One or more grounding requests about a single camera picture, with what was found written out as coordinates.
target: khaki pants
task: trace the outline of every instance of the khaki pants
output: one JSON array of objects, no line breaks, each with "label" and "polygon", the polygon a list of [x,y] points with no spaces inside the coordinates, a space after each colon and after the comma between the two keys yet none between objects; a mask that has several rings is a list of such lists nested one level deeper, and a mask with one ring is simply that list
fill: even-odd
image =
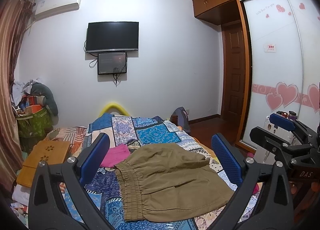
[{"label": "khaki pants", "polygon": [[224,206],[233,191],[209,158],[175,143],[148,144],[115,165],[124,220],[174,222]]}]

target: sliding wardrobe door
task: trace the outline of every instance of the sliding wardrobe door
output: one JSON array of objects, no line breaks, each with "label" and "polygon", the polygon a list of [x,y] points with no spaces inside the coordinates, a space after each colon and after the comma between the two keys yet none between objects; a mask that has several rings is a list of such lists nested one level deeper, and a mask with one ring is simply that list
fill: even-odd
[{"label": "sliding wardrobe door", "polygon": [[311,0],[289,2],[297,21],[303,54],[302,105],[298,119],[317,131],[320,119],[320,13]]},{"label": "sliding wardrobe door", "polygon": [[245,0],[252,46],[252,93],[243,142],[278,110],[300,111],[303,67],[297,25],[288,0]]}]

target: patterned bedspread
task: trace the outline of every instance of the patterned bedspread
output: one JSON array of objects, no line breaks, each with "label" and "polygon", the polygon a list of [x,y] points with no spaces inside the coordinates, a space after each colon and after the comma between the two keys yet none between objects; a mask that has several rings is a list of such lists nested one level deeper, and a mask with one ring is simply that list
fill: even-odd
[{"label": "patterned bedspread", "polygon": [[[184,131],[180,131],[170,121],[163,121],[160,117],[126,117],[105,113],[102,117],[89,124],[82,150],[90,146],[99,133],[108,134],[111,148],[123,143],[129,147],[130,152],[134,152],[135,149],[146,144],[175,142],[185,150],[201,153],[206,158],[210,158],[210,167],[218,173],[231,189],[236,189],[236,185],[228,180],[218,159],[211,157],[194,138]],[[87,184],[85,189],[100,209],[100,212],[116,230],[206,230],[224,208],[179,222],[153,223],[146,220],[125,222],[121,192],[114,169],[99,168],[92,183]],[[250,216],[258,196],[259,194],[256,194],[251,197],[240,219],[241,221]],[[82,222],[67,190],[65,202],[72,217]]]}]

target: black tv screen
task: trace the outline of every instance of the black tv screen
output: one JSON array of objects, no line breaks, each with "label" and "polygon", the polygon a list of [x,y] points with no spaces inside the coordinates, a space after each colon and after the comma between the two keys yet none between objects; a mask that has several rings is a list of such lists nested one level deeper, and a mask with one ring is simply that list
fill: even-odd
[{"label": "black tv screen", "polygon": [[86,52],[137,51],[139,22],[89,23]]}]

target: blue gripper pad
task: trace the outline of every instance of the blue gripper pad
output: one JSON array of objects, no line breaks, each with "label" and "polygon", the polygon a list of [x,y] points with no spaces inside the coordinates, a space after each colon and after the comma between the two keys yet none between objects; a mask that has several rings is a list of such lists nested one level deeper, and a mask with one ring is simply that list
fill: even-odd
[{"label": "blue gripper pad", "polygon": [[109,136],[105,133],[100,133],[91,144],[91,146],[83,150],[83,152],[85,150],[90,151],[90,154],[87,156],[80,167],[81,172],[79,182],[82,187],[92,182],[109,148]]},{"label": "blue gripper pad", "polygon": [[284,118],[283,116],[279,114],[271,114],[269,117],[270,123],[277,125],[287,131],[294,131],[296,127],[294,126],[294,123],[290,121],[289,119]]},{"label": "blue gripper pad", "polygon": [[230,182],[240,186],[246,168],[243,155],[237,148],[231,146],[221,133],[212,136],[211,147]]}]

